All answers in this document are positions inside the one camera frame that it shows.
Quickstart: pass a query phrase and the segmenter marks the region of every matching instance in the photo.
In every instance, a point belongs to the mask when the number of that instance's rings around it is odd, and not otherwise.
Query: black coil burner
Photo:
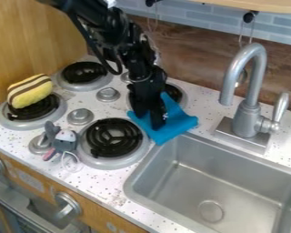
[[[105,68],[96,62],[77,62],[67,66],[62,72],[69,84],[90,83],[106,75]]]
[[[127,155],[142,139],[137,126],[120,118],[98,120],[86,130],[86,140],[95,158]]]
[[[13,108],[8,105],[10,113],[7,113],[9,120],[33,120],[46,117],[59,107],[59,97],[51,94],[31,106],[24,108]]]
[[[172,99],[174,99],[177,103],[180,103],[183,94],[177,87],[166,84],[165,91],[169,96],[171,96]]]

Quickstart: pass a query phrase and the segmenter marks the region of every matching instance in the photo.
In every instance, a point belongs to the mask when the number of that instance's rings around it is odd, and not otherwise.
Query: faucet handle
[[[280,121],[288,109],[289,106],[289,94],[281,93],[276,101],[273,110],[272,125],[270,128],[271,132],[276,132],[279,129]]]

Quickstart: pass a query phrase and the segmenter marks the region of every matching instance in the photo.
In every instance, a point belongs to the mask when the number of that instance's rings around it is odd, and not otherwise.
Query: gray toy mouse
[[[51,121],[45,123],[45,132],[52,148],[43,155],[43,160],[48,161],[57,153],[74,152],[77,147],[77,133],[73,130],[56,127]]]

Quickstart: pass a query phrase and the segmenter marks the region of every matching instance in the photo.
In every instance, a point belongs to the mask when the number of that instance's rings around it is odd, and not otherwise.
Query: sink drain
[[[201,218],[209,223],[216,223],[224,217],[224,210],[213,200],[205,200],[198,205]]]

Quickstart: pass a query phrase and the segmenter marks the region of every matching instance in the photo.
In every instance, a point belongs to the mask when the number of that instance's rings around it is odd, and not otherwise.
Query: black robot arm
[[[104,0],[37,0],[65,12],[101,64],[113,75],[122,73],[122,63],[129,72],[129,101],[135,114],[150,112],[152,128],[164,123],[166,112],[160,94],[165,90],[166,73],[155,65],[156,52],[141,27],[116,7],[107,7]],[[117,69],[113,69],[98,46],[112,51]]]

